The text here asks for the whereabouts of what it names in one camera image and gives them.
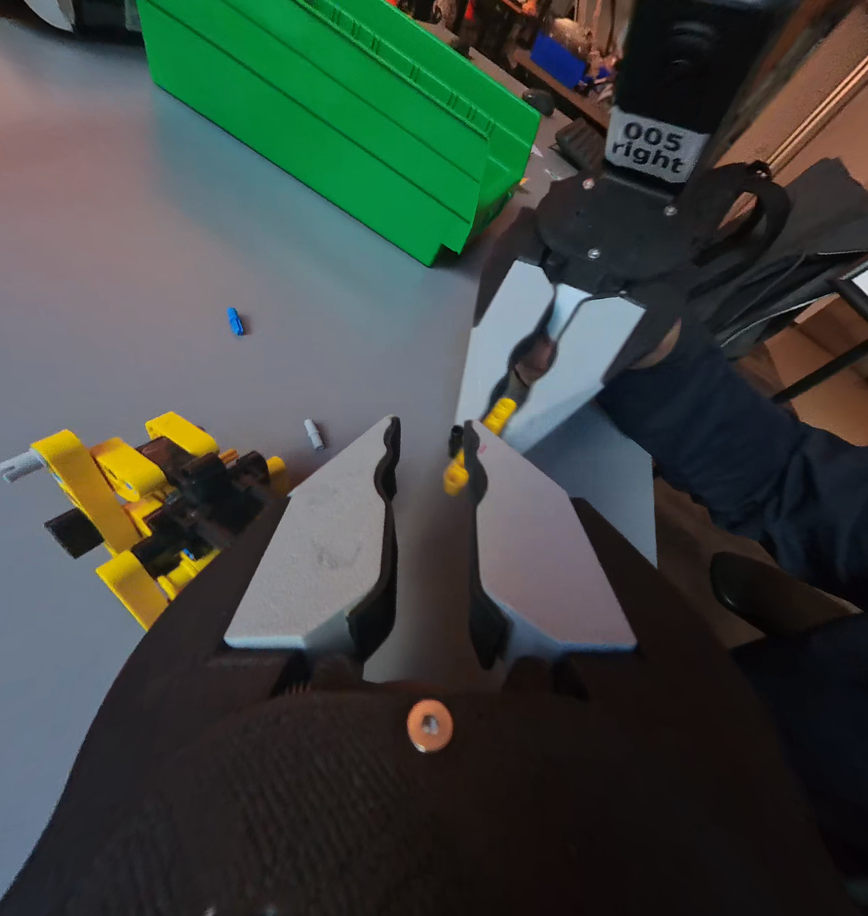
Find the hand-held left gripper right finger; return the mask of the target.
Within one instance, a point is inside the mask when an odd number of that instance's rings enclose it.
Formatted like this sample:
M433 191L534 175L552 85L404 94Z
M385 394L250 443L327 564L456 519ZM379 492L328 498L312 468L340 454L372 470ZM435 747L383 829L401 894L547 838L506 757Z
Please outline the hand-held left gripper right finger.
M464 461L481 667L633 652L634 630L566 491L478 420L465 425Z

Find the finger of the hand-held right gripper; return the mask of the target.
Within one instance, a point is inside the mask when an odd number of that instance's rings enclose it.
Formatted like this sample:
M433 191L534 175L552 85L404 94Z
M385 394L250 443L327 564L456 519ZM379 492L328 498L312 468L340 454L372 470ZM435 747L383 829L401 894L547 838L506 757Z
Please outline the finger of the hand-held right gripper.
M516 261L473 327L454 416L455 424L485 416L510 369L512 352L550 310L554 288L543 270Z
M603 376L643 316L642 307L621 296L598 298L556 285L550 310L512 352L506 395L518 408L502 438L516 451L528 452L585 406L602 389ZM556 343L554 365L526 388L514 365L540 335Z

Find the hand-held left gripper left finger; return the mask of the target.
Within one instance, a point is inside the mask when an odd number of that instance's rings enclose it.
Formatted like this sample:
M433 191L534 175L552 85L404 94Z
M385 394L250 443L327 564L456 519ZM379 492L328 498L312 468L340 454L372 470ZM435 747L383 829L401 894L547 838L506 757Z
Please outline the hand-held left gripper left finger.
M236 650L365 663L392 632L401 421L388 415L288 498L224 634Z

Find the yellow lego beam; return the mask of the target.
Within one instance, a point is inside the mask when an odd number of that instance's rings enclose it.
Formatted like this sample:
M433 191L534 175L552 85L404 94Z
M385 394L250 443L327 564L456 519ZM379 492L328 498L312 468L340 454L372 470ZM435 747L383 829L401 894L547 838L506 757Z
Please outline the yellow lego beam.
M510 397L502 397L481 422L492 434L501 437L510 418L517 411L518 404ZM442 475L444 492L451 497L457 496L470 480L470 471L466 466L464 438L463 448L454 460L450 460Z

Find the yellow lego model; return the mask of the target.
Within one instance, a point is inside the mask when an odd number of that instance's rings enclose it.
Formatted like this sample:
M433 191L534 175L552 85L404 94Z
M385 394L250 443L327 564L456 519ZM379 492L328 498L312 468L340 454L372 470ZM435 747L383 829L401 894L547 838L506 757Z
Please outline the yellow lego model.
M96 575L144 631L188 584L290 490L279 456L221 450L204 428L168 411L147 440L86 446L62 429L0 462L8 483L44 471L70 510L44 523L77 559L104 547Z

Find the green plastic bin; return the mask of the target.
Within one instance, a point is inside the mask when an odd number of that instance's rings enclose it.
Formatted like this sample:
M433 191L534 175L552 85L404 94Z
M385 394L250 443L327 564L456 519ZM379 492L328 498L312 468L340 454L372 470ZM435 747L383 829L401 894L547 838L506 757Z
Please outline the green plastic bin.
M137 7L158 87L427 267L523 178L540 114L387 2Z

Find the person's right forearm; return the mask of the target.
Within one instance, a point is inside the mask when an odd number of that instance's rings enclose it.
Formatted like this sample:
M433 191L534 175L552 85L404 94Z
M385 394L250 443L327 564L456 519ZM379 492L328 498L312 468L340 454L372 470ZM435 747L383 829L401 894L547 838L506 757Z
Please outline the person's right forearm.
M666 356L621 372L597 403L717 527L868 612L868 446L772 403L690 323Z

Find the lego set box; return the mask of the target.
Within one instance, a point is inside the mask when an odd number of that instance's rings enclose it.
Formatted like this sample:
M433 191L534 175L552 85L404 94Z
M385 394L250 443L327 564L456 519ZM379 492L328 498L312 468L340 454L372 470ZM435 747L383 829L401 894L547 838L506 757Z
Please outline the lego set box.
M140 38L136 1L24 1L46 25L76 36Z

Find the person's right hand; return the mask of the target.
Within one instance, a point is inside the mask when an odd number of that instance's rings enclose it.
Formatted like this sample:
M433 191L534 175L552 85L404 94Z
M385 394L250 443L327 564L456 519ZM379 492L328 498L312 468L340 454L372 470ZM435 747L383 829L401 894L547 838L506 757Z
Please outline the person's right hand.
M526 388L535 385L554 365L555 353L555 341L544 335L534 338L513 367L519 383Z

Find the small blue bin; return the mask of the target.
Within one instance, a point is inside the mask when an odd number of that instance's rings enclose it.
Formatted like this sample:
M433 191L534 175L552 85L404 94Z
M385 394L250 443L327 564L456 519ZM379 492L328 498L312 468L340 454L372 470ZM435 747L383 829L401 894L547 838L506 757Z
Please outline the small blue bin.
M587 62L541 30L536 33L530 51L530 60L536 67L570 90L583 82L588 70Z

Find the black jacket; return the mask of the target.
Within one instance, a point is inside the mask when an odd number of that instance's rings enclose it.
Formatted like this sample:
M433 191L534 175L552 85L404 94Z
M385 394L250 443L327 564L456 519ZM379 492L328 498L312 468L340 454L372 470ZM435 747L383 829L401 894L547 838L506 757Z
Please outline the black jacket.
M744 358L813 303L831 281L868 256L868 189L839 158L823 158L785 186L783 231L738 277L695 307L729 361Z

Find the person's legs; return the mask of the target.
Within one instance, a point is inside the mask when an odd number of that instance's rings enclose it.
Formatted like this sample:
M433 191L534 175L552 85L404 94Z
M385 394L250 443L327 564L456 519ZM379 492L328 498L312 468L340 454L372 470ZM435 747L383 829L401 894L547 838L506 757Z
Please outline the person's legs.
M843 874L868 877L868 613L731 652Z

